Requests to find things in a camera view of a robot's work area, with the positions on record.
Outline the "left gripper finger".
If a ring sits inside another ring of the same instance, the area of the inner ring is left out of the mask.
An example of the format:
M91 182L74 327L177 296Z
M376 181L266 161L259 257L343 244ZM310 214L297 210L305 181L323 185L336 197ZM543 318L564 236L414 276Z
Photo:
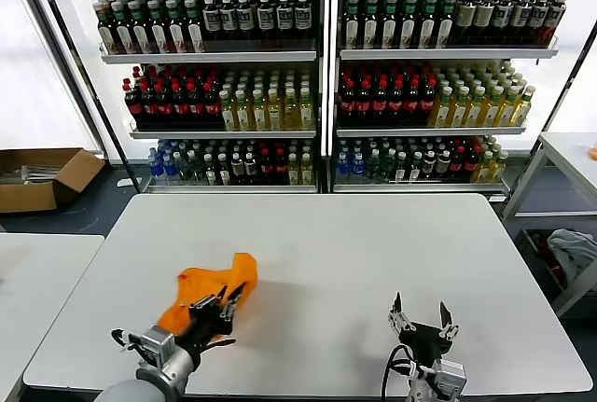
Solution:
M222 299L220 317L223 319L232 319L237 310L237 306L243 297L243 291L246 282L242 282L238 286L234 287L233 290Z
M199 312L204 312L204 311L218 311L219 307L221 306L224 296L226 295L226 292L228 290L228 287L226 285L224 285L219 291L217 291L215 294L212 293L208 296L205 296L203 298L201 298L198 301L193 302L188 310L190 313L199 313Z

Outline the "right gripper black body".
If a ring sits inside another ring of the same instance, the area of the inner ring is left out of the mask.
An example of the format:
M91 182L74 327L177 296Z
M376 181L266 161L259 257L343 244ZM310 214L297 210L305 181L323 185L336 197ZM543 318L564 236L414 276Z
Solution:
M414 330L403 329L398 334L402 344L410 347L414 361L419 365L433 365L448 353L453 344L453 337L440 336L438 327L414 324Z

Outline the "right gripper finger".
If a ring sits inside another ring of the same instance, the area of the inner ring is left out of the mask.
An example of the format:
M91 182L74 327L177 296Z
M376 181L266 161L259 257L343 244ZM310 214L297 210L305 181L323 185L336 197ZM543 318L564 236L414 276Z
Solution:
M443 301L439 305L441 330L439 336L445 340L453 340L457 335L459 326L452 320L450 310Z
M388 321L395 333L414 330L414 324L402 310L402 301L399 292L396 293L396 298L389 311Z

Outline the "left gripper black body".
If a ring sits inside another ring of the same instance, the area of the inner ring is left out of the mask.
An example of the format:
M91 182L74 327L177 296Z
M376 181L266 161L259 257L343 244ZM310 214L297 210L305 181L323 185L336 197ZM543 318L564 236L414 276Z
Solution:
M176 344L183 348L204 351L214 340L230 336L233 318L221 318L221 309L220 306L217 312L190 313L188 311L189 325L181 335L176 337Z

